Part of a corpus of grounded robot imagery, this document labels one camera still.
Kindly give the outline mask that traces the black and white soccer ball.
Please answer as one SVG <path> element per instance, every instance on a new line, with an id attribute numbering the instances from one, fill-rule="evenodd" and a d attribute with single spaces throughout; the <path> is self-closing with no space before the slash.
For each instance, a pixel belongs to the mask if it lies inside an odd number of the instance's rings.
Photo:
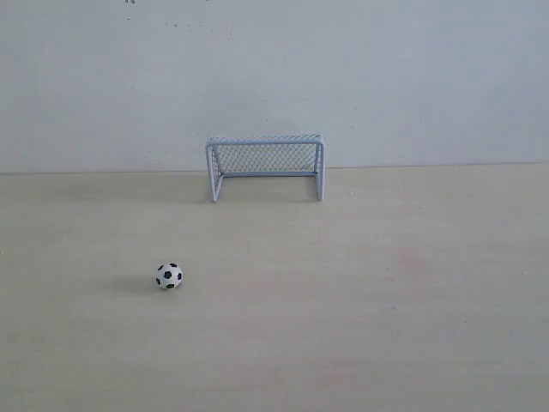
<path id="1" fill-rule="evenodd" d="M 183 269 L 174 262 L 166 262 L 159 266 L 155 277 L 156 284 L 163 290 L 177 288 L 184 277 Z"/>

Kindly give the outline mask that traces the white miniature soccer goal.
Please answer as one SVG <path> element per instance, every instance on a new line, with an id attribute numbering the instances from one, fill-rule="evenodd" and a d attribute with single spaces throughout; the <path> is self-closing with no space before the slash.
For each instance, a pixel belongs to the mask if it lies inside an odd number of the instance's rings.
<path id="1" fill-rule="evenodd" d="M 284 136 L 211 136 L 205 144 L 210 196 L 219 200 L 226 179 L 307 177 L 325 196 L 326 145 L 319 133 Z"/>

